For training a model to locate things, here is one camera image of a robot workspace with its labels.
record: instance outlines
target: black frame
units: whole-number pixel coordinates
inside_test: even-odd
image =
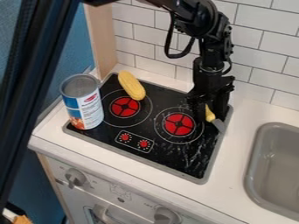
[[[0,89],[0,214],[80,0],[23,0]]]

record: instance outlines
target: tin can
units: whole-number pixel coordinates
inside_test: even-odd
[[[88,74],[75,74],[60,85],[71,124],[79,130],[90,130],[104,118],[98,81]]]

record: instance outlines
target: blue wall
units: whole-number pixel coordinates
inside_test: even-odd
[[[20,2],[21,0],[0,0],[0,82],[6,66]],[[59,84],[65,77],[81,73],[89,66],[94,66],[94,60],[87,22],[81,5],[73,21],[43,108],[59,96]],[[60,224],[64,216],[37,156],[29,150],[11,189],[10,202],[24,209],[34,224]]]

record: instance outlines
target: can label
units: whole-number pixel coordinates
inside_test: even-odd
[[[98,126],[104,118],[99,89],[80,98],[63,95],[72,125],[79,130],[90,130]]]

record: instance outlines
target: white countertop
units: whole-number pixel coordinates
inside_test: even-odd
[[[173,80],[129,66],[117,65],[114,72],[126,69],[137,78],[169,88],[189,91],[191,83]],[[69,136],[62,131],[68,115],[61,102],[33,131],[29,147],[52,158],[79,164],[88,170],[114,176],[121,182],[178,204],[192,213],[213,216],[220,223],[234,223],[232,216],[250,224],[296,224],[279,214],[254,204],[243,187],[255,131],[264,123],[279,122],[299,127],[299,112],[233,95],[233,116],[223,139],[211,176],[204,185],[142,164],[128,157]]]

